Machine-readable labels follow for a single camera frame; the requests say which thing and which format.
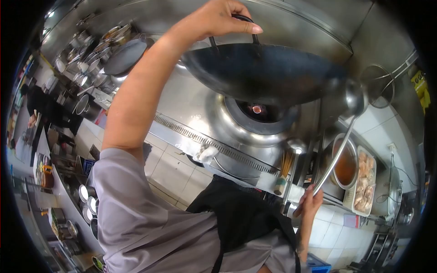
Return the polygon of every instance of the gas burner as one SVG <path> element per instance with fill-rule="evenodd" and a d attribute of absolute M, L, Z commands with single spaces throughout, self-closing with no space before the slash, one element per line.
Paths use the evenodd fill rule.
<path fill-rule="evenodd" d="M 238 125 L 260 135 L 275 135 L 289 130 L 299 113 L 299 106 L 283 108 L 253 104 L 229 97 L 225 97 L 224 102 L 229 114 Z"/>
<path fill-rule="evenodd" d="M 284 118 L 284 113 L 289 110 L 289 108 L 264 104 L 252 104 L 240 100 L 236 100 L 236 103 L 240 110 L 248 117 L 263 123 L 278 122 Z"/>

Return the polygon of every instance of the wok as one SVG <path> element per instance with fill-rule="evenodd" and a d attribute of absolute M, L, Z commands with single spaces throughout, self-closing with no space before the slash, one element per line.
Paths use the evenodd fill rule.
<path fill-rule="evenodd" d="M 243 15 L 233 17 L 253 21 Z M 213 91 L 251 103 L 292 106 L 323 97 L 323 84 L 346 77 L 346 71 L 320 56 L 279 45 L 216 45 L 185 52 L 181 61 Z"/>

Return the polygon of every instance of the gray shirt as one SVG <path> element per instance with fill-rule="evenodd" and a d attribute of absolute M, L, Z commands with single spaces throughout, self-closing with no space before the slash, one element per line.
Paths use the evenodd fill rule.
<path fill-rule="evenodd" d="M 189 213 L 155 195 L 144 165 L 105 149 L 93 168 L 99 197 L 98 239 L 109 272 L 210 272 L 219 255 L 213 212 Z M 220 272 L 295 272 L 295 257 L 279 230 L 226 253 Z"/>

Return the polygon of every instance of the power outlet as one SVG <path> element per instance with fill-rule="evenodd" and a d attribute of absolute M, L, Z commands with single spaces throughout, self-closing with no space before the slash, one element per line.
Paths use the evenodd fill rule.
<path fill-rule="evenodd" d="M 396 152 L 396 150 L 398 149 L 398 147 L 396 147 L 396 144 L 394 142 L 388 144 L 387 147 L 391 152 Z"/>

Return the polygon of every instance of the person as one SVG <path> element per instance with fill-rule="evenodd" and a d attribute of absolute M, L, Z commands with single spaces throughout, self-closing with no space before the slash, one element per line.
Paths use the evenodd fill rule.
<path fill-rule="evenodd" d="M 144 173 L 144 139 L 182 53 L 208 36 L 262 32 L 232 14 L 250 17 L 238 1 L 212 0 L 176 23 L 133 67 L 112 102 L 93 167 L 98 241 L 109 272 L 310 271 L 305 262 L 322 191 L 313 197 L 310 186 L 302 197 L 296 236 L 290 218 L 253 194 L 219 183 L 225 191 L 217 195 L 211 182 L 182 211 L 153 194 Z"/>
<path fill-rule="evenodd" d="M 36 111 L 41 113 L 42 118 L 49 123 L 61 128 L 69 128 L 74 134 L 77 132 L 78 116 L 67 111 L 52 97 L 44 93 L 39 86 L 34 85 L 29 88 L 28 85 L 24 84 L 20 89 L 20 93 L 27 98 L 26 108 L 30 115 L 28 128 L 32 128 L 36 124 Z"/>

